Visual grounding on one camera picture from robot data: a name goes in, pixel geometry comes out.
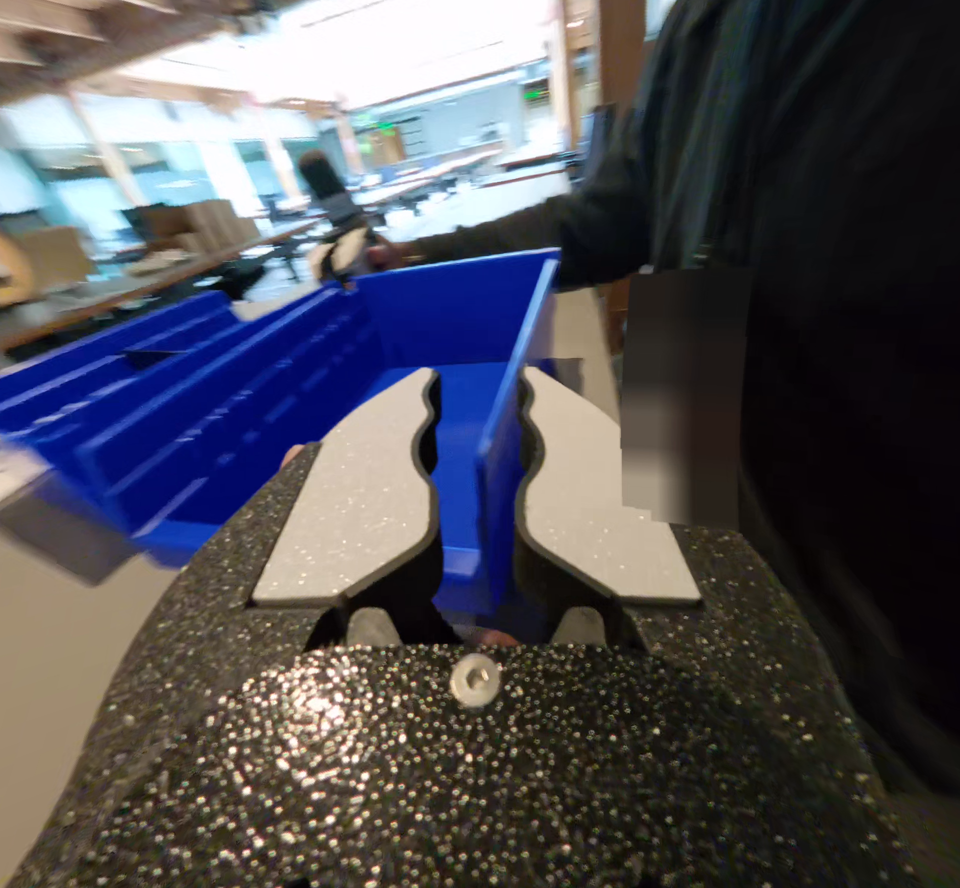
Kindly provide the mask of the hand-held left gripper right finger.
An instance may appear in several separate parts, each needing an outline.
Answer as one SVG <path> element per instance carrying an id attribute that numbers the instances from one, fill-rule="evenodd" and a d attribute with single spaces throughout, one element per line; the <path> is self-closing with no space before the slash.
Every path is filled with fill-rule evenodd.
<path id="1" fill-rule="evenodd" d="M 671 526 L 621 498 L 618 424 L 537 367 L 522 370 L 517 397 L 514 583 L 544 640 L 639 642 L 631 609 L 700 608 Z"/>

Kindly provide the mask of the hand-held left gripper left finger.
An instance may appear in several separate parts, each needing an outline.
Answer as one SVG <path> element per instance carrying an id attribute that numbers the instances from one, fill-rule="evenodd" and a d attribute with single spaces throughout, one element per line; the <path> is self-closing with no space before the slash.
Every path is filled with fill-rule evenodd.
<path id="1" fill-rule="evenodd" d="M 254 609 L 319 609 L 354 644 L 446 644 L 434 603 L 441 400 L 439 372 L 415 369 L 330 430 L 251 592 Z"/>

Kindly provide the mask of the blue plastic bin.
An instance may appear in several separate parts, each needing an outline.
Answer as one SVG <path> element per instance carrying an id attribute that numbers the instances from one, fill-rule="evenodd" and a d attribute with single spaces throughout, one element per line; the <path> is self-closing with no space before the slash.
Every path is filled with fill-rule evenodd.
<path id="1" fill-rule="evenodd" d="M 273 476 L 417 369 L 440 378 L 438 605 L 492 613 L 512 586 L 518 382 L 548 366 L 558 250 L 323 286 L 250 321 L 207 292 L 2 375 L 2 436 L 170 568 Z"/>

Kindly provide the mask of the row of cardboard boxes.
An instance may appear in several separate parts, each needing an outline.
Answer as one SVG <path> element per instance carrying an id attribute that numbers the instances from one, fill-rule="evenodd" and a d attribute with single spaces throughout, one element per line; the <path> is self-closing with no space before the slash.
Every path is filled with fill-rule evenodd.
<path id="1" fill-rule="evenodd" d="M 176 243 L 186 251 L 207 255 L 252 244 L 263 236 L 257 221 L 237 214 L 227 199 L 184 206 L 152 204 L 139 207 L 137 219 L 151 243 Z"/>

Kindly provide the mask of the long wooden desk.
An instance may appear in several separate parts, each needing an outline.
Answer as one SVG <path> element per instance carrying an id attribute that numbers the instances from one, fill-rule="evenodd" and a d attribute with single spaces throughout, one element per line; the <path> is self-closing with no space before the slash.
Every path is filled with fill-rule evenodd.
<path id="1" fill-rule="evenodd" d="M 183 293 L 202 287 L 205 282 L 221 280 L 224 275 L 247 277 L 262 270 L 274 258 L 292 258 L 300 243 L 310 239 L 324 222 L 318 214 L 308 215 L 296 222 L 276 225 L 252 241 L 193 258 L 149 276 L 126 275 L 90 282 L 41 300 L 10 306 L 1 314 L 2 352 L 21 348 L 144 298 L 161 297 L 171 291 Z"/>

